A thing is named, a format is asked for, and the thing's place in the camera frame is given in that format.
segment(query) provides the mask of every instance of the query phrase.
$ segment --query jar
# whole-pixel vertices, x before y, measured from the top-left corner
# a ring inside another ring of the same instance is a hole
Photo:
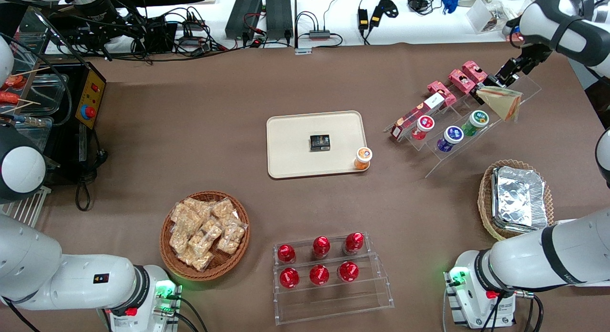
[[[331,277],[328,269],[324,265],[315,265],[309,272],[309,280],[316,286],[322,286]]]
[[[317,237],[314,240],[314,256],[321,260],[328,255],[331,250],[331,242],[325,236]]]
[[[337,275],[339,276],[339,279],[343,282],[352,282],[353,280],[357,279],[359,272],[360,269],[358,269],[358,265],[356,265],[356,263],[354,262],[349,261],[343,262],[337,268]]]
[[[345,238],[343,250],[345,254],[357,254],[358,250],[364,245],[364,235],[360,232],[350,234]]]
[[[434,119],[429,115],[421,115],[417,120],[416,127],[411,131],[411,137],[420,141],[426,137],[432,128],[434,128]]]
[[[462,125],[464,135],[472,137],[477,134],[477,131],[488,125],[489,116],[483,111],[474,111],[468,117],[468,121]]]
[[[371,158],[373,158],[373,152],[370,148],[359,148],[356,153],[356,159],[354,160],[354,166],[356,169],[364,170],[370,165]]]
[[[277,259],[284,264],[292,264],[296,261],[296,254],[293,247],[284,244],[277,249]]]
[[[292,289],[299,284],[299,273],[294,268],[286,268],[279,274],[279,284],[284,288]]]
[[[464,139],[462,129],[457,126],[449,126],[443,137],[436,142],[436,147],[442,152],[449,152],[462,139]]]

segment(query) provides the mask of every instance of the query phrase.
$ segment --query yellow panel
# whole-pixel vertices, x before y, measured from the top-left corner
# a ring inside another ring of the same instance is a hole
[[[95,119],[98,117],[98,108],[100,108],[100,102],[102,101],[102,96],[104,95],[105,83],[102,79],[96,74],[93,70],[89,70],[89,75],[87,75],[87,82],[85,82],[85,87],[82,91],[81,100],[78,104],[78,109],[76,110],[76,119],[85,124],[85,126],[89,127],[93,130],[93,125],[95,124]],[[89,120],[86,120],[82,117],[81,109],[83,105],[87,105],[89,107],[93,107],[95,109],[95,116]]]

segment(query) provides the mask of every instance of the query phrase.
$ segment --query orange jar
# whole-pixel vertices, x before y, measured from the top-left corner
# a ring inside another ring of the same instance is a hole
[[[354,166],[363,171],[370,165],[371,158],[373,158],[373,152],[370,148],[359,148],[354,160]]]

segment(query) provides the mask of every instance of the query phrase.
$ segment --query foil container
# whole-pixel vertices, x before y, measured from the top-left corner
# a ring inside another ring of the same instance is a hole
[[[545,182],[535,171],[498,167],[492,173],[494,224],[507,231],[526,233],[547,227]]]

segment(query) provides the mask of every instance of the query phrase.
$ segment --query emergency stop button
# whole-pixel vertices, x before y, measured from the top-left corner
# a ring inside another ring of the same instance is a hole
[[[81,116],[83,119],[85,119],[85,120],[93,119],[96,114],[97,114],[97,112],[95,111],[95,108],[87,106],[86,104],[82,105]]]

